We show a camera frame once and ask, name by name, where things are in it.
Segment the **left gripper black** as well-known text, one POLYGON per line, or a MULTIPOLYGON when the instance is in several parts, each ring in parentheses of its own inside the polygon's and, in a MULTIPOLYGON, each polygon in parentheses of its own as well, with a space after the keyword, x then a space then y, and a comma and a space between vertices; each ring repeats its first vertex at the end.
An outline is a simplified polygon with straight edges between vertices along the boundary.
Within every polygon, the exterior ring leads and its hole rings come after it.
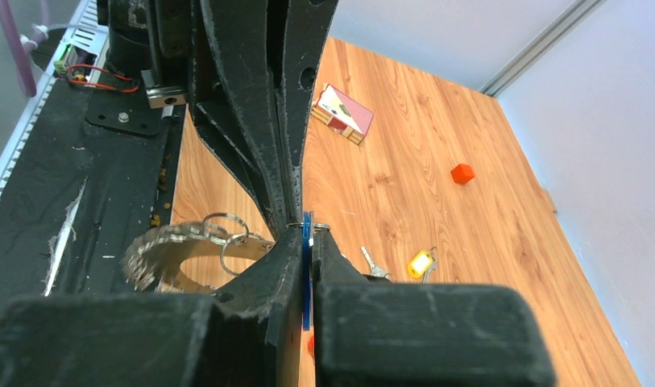
POLYGON ((301 165, 317 69, 336 1, 289 1, 281 45, 278 122, 267 65, 267 1, 98 1, 108 27, 106 66, 141 83, 151 108, 195 108, 197 34, 206 30, 216 70, 265 198, 268 230, 284 232, 303 213, 301 165))

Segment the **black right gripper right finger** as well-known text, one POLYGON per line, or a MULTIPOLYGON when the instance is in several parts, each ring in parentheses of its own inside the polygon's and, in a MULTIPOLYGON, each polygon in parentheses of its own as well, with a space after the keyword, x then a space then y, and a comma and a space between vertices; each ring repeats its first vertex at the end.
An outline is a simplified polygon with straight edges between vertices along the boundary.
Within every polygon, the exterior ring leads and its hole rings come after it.
POLYGON ((329 232, 313 246, 319 386, 554 386, 534 313, 514 289, 369 281, 329 232))

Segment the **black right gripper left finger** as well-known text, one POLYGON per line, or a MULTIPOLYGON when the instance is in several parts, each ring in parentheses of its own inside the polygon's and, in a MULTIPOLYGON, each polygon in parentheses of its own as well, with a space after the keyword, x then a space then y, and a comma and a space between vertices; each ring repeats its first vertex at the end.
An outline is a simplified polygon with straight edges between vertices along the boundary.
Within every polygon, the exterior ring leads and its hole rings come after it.
POLYGON ((212 295, 23 298, 0 315, 0 386, 295 386, 301 230, 212 295))

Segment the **red key tag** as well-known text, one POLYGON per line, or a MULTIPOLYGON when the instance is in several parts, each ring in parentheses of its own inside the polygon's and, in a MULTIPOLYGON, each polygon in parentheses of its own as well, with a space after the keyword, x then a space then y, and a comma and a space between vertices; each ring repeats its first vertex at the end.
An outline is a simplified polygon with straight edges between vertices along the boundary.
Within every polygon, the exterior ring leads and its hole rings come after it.
POLYGON ((309 354, 314 357, 315 356, 315 336, 311 335, 309 337, 308 343, 307 343, 307 348, 309 354))

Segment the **blue key tag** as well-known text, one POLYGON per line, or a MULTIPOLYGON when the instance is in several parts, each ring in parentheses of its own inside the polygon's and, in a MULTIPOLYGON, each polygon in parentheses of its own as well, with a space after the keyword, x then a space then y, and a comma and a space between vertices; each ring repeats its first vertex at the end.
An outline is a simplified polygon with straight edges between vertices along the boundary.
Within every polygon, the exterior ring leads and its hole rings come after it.
POLYGON ((304 213, 302 224, 302 245, 301 245, 301 294, 302 294, 302 329, 309 331, 311 327, 312 310, 312 287, 311 287, 311 266, 313 246, 313 213, 304 213))

